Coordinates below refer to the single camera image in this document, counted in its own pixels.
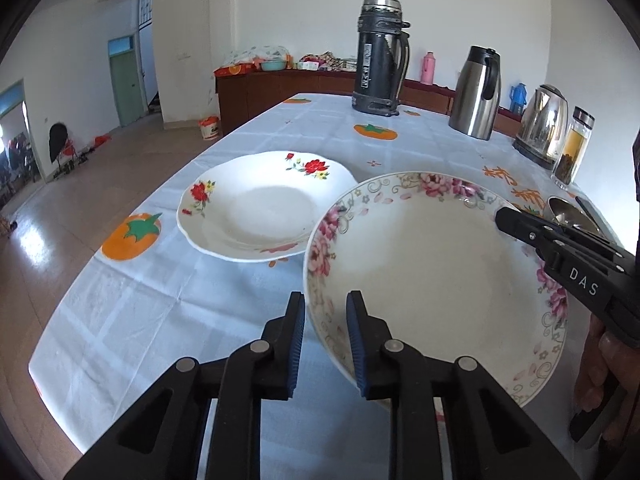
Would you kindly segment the person's right hand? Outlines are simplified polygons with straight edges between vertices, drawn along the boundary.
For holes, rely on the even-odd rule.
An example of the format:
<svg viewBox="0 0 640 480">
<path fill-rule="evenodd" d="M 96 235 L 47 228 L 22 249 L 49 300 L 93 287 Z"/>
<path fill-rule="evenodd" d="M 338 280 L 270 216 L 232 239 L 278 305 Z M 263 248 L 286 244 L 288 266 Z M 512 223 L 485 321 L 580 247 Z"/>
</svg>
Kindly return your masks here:
<svg viewBox="0 0 640 480">
<path fill-rule="evenodd" d="M 639 432 L 639 350 L 629 348 L 607 330 L 594 314 L 576 379 L 574 397 L 584 411 L 598 408 L 604 399 L 604 382 L 612 373 L 625 391 L 622 405 L 608 424 L 603 439 L 621 445 Z"/>
</svg>

